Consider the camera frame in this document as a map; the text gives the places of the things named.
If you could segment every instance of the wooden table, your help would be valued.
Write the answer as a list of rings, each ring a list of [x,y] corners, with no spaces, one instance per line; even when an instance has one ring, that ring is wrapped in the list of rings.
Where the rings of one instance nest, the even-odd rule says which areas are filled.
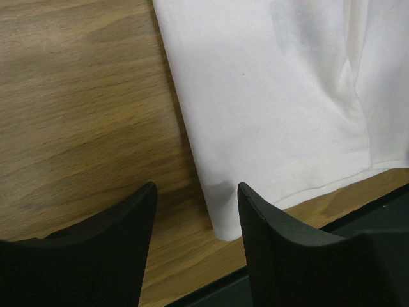
[[[152,180],[141,306],[245,265],[212,233],[150,0],[0,2],[0,238],[42,237]],[[393,170],[288,212],[322,226],[409,182]]]

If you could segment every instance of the wooden surface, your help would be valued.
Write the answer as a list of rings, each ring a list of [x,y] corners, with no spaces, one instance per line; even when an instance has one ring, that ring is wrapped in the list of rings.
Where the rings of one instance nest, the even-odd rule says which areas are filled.
[[[43,237],[152,180],[141,306],[245,264],[214,238],[150,1],[0,1],[0,238]],[[327,222],[409,182],[392,170],[289,210]]]

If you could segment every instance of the white cloth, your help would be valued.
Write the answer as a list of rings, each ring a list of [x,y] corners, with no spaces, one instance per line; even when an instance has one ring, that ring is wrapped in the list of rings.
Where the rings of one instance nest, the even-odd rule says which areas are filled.
[[[409,1],[154,0],[215,234],[408,167]]]

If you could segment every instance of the white t-shirt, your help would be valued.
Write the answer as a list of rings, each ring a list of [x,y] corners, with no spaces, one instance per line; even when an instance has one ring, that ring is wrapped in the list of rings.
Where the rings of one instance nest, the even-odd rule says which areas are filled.
[[[409,1],[154,0],[213,229],[409,167]]]

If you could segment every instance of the dark floor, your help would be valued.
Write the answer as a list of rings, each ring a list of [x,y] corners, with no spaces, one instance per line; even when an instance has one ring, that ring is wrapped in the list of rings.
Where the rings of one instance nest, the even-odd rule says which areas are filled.
[[[409,185],[406,185],[322,228],[341,237],[362,230],[409,229]],[[168,305],[169,307],[251,307],[246,267]]]

